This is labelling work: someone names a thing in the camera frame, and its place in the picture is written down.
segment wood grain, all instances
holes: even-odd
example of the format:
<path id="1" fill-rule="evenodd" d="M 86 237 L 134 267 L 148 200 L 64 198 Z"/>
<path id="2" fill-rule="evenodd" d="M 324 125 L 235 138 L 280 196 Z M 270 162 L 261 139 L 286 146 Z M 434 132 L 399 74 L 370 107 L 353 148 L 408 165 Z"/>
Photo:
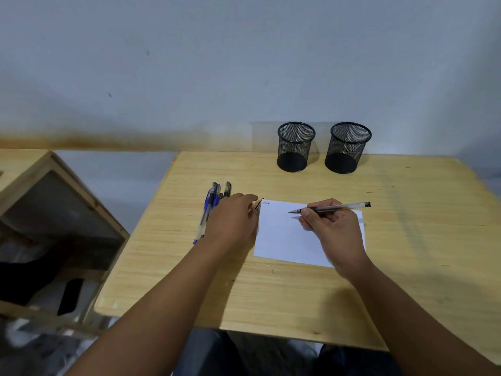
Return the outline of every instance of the wood grain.
<path id="1" fill-rule="evenodd" d="M 95 309 L 122 315 L 165 276 L 191 248 L 211 183 L 230 181 L 234 193 L 279 201 L 371 201 L 363 210 L 371 259 L 448 329 L 501 362 L 496 197 L 450 157 L 366 155 L 347 175 L 329 171 L 323 160 L 286 173 L 276 154 L 182 152 Z M 257 258 L 252 251 L 222 265 L 197 325 L 385 348 L 356 291 L 333 269 Z"/>

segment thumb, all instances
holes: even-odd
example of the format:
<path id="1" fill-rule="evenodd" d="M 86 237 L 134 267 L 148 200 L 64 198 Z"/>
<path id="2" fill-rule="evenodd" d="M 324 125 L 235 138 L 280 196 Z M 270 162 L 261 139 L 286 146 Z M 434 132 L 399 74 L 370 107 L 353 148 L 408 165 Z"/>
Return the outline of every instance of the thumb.
<path id="1" fill-rule="evenodd" d="M 322 218 L 313 211 L 311 208 L 301 208 L 301 216 L 306 220 L 306 222 L 313 228 L 313 230 L 321 234 L 325 228 L 325 224 Z"/>

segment forearm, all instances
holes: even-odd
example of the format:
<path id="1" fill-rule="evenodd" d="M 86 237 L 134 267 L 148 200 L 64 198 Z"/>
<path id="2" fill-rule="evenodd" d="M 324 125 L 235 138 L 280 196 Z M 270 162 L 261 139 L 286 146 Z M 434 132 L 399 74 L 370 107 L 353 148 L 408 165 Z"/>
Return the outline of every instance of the forearm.
<path id="1" fill-rule="evenodd" d="M 352 283 L 405 375 L 499 375 L 374 265 Z"/>
<path id="2" fill-rule="evenodd" d="M 223 254 L 213 244 L 199 241 L 67 374 L 170 374 Z"/>

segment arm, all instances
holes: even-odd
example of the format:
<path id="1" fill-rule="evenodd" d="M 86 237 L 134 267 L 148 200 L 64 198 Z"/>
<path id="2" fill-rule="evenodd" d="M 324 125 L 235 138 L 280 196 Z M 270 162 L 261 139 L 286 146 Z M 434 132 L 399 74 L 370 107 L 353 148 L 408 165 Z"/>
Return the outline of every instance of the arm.
<path id="1" fill-rule="evenodd" d="M 240 248 L 257 225 L 249 205 L 257 196 L 235 194 L 211 212 L 204 239 L 78 358 L 78 375 L 170 374 L 205 293 L 225 255 Z"/>
<path id="2" fill-rule="evenodd" d="M 308 207 L 335 204 L 341 203 L 329 199 Z M 353 211 L 324 217 L 309 208 L 301 213 L 301 224 L 315 231 L 336 271 L 356 288 L 405 375 L 501 374 L 493 363 L 448 331 L 370 261 Z"/>

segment person's left hand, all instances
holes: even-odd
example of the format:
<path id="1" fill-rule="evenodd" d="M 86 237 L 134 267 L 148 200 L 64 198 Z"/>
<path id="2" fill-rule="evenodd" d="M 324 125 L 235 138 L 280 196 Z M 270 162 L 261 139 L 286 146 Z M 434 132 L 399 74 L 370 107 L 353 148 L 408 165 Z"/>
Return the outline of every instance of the person's left hand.
<path id="1" fill-rule="evenodd" d="M 204 240 L 227 251 L 241 247 L 258 225 L 258 211 L 252 208 L 256 200 L 257 196 L 240 192 L 221 199 L 210 212 Z"/>

